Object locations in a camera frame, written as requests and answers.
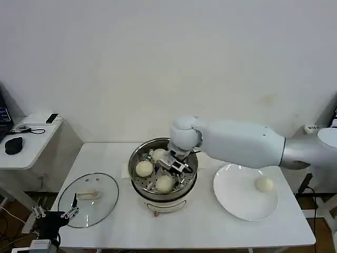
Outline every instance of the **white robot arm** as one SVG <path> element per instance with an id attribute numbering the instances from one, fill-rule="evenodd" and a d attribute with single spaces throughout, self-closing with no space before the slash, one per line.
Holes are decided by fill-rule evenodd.
<path id="1" fill-rule="evenodd" d="M 173 158 L 184 158 L 194 148 L 212 158 L 256 169 L 331 166 L 337 164 L 337 129 L 286 139 L 263 125 L 185 116 L 171 126 L 168 148 L 162 161 L 166 167 L 173 164 Z"/>

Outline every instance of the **white plate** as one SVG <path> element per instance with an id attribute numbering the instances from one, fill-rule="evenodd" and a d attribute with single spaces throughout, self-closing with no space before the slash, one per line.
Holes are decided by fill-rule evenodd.
<path id="1" fill-rule="evenodd" d="M 265 175 L 261 170 L 235 164 L 222 167 L 215 175 L 213 188 L 220 204 L 243 220 L 258 221 L 268 218 L 277 208 L 276 188 L 270 193 L 260 192 L 255 179 Z"/>

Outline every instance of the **laptop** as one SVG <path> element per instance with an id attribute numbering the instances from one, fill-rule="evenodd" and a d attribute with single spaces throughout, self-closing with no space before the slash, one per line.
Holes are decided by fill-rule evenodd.
<path id="1" fill-rule="evenodd" d="M 4 97 L 0 91 L 0 142 L 5 138 L 6 133 L 13 127 L 13 119 L 10 116 Z"/>

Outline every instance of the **computer mouse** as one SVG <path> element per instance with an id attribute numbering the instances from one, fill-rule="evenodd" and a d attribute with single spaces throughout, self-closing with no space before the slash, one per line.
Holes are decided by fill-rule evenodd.
<path id="1" fill-rule="evenodd" d="M 13 138 L 5 143 L 6 154 L 17 154 L 22 150 L 23 138 Z"/>

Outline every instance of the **pot lid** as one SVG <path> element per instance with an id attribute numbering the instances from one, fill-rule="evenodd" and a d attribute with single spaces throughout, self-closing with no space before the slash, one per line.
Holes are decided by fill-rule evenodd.
<path id="1" fill-rule="evenodd" d="M 118 185 L 104 173 L 84 175 L 73 181 L 62 193 L 58 211 L 68 212 L 76 194 L 78 214 L 69 221 L 74 228 L 87 228 L 105 219 L 118 199 Z"/>

